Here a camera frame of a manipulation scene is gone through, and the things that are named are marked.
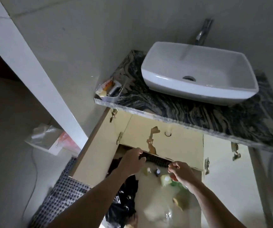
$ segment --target black plastic bag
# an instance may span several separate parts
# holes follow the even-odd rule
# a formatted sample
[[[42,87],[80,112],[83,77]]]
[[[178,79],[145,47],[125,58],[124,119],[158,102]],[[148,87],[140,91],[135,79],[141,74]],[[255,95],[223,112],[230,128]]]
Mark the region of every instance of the black plastic bag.
[[[119,165],[120,159],[113,159],[108,170],[109,175]],[[138,189],[138,180],[135,175],[130,176],[120,187],[116,197],[108,209],[104,220],[109,222],[113,228],[123,228],[127,219],[130,218],[136,211],[134,208],[134,199]]]

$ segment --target marble countertop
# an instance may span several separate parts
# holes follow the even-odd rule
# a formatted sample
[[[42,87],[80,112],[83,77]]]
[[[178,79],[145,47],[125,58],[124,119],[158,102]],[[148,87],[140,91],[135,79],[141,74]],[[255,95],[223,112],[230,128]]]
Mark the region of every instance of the marble countertop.
[[[255,70],[256,95],[232,107],[218,106],[150,90],[141,73],[145,56],[145,52],[132,50],[113,73],[115,79],[128,80],[115,103],[99,97],[95,103],[273,152],[273,91],[263,72]]]

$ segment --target sink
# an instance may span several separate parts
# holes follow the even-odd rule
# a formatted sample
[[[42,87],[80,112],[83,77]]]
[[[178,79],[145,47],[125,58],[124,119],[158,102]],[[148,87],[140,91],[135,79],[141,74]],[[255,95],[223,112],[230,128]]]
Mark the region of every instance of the sink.
[[[156,42],[141,71],[151,90],[218,105],[240,103],[259,91],[246,56],[224,49]]]

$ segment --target peeling paint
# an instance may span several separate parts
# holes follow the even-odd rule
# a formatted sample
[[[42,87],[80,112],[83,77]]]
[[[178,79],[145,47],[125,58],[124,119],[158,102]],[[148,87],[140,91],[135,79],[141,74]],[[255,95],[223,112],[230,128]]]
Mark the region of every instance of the peeling paint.
[[[160,132],[160,130],[157,128],[157,126],[153,127],[150,131],[149,139],[147,139],[147,141],[146,141],[148,144],[149,153],[157,154],[155,147],[152,145],[152,143],[154,141],[152,136],[154,133],[159,133],[159,132]]]

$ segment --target faucet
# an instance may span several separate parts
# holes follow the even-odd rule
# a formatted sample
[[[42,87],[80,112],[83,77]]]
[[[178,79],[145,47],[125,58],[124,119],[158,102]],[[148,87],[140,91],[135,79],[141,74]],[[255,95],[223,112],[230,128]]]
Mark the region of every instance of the faucet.
[[[213,19],[209,19],[209,18],[205,19],[201,31],[195,38],[195,45],[204,45],[205,39],[208,36],[208,33],[210,31],[213,21],[214,21]]]

